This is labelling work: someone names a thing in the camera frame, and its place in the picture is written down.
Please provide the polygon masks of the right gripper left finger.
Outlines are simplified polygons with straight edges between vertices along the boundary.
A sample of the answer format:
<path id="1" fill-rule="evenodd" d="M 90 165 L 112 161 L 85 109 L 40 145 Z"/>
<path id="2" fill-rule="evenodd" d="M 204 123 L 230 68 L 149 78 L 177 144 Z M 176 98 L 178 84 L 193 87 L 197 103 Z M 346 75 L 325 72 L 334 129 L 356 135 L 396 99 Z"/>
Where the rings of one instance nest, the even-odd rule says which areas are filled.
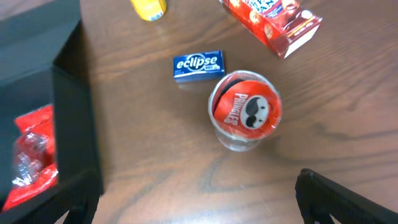
<path id="1" fill-rule="evenodd" d="M 88 198 L 77 207 L 69 210 L 63 224 L 92 224 L 99 198 Z"/>

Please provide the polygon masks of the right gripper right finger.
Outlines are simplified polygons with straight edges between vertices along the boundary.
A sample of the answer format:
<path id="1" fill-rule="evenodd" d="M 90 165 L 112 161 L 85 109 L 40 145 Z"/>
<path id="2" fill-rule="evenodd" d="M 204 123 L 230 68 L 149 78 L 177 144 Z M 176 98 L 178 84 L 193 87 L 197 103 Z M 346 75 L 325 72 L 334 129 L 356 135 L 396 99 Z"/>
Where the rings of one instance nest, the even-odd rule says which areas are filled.
<path id="1" fill-rule="evenodd" d="M 304 224 L 395 224 L 397 213 L 311 170 L 302 169 L 295 196 Z"/>

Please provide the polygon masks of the red hacks candy bag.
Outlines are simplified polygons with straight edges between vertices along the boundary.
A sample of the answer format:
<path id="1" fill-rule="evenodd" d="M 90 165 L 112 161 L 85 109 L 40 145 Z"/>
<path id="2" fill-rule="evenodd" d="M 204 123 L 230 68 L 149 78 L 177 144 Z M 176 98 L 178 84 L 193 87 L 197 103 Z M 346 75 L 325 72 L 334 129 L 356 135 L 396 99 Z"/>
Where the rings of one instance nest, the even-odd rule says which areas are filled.
<path id="1" fill-rule="evenodd" d="M 14 178 L 2 211 L 34 198 L 58 182 L 53 105 L 18 116 L 14 123 L 21 135 L 14 143 Z"/>

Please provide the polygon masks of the red pringles can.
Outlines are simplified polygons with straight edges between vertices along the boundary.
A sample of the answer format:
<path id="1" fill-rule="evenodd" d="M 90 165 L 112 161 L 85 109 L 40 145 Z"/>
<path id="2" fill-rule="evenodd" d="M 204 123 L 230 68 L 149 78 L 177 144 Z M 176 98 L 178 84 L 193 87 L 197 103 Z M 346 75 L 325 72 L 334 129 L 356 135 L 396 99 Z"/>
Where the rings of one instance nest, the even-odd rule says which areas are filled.
<path id="1" fill-rule="evenodd" d="M 208 114 L 219 141 L 232 151 L 244 152 L 275 131 L 282 119 L 282 101 L 265 77 L 236 70 L 216 84 Z"/>

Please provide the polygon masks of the dark green box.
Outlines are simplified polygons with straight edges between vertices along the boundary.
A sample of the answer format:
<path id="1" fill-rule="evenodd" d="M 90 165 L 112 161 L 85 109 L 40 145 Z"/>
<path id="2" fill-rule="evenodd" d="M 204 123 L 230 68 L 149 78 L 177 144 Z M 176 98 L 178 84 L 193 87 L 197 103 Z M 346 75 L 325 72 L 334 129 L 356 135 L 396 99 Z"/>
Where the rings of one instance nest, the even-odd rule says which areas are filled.
<path id="1" fill-rule="evenodd" d="M 103 182 L 79 0 L 1 0 L 1 222 L 91 223 Z"/>

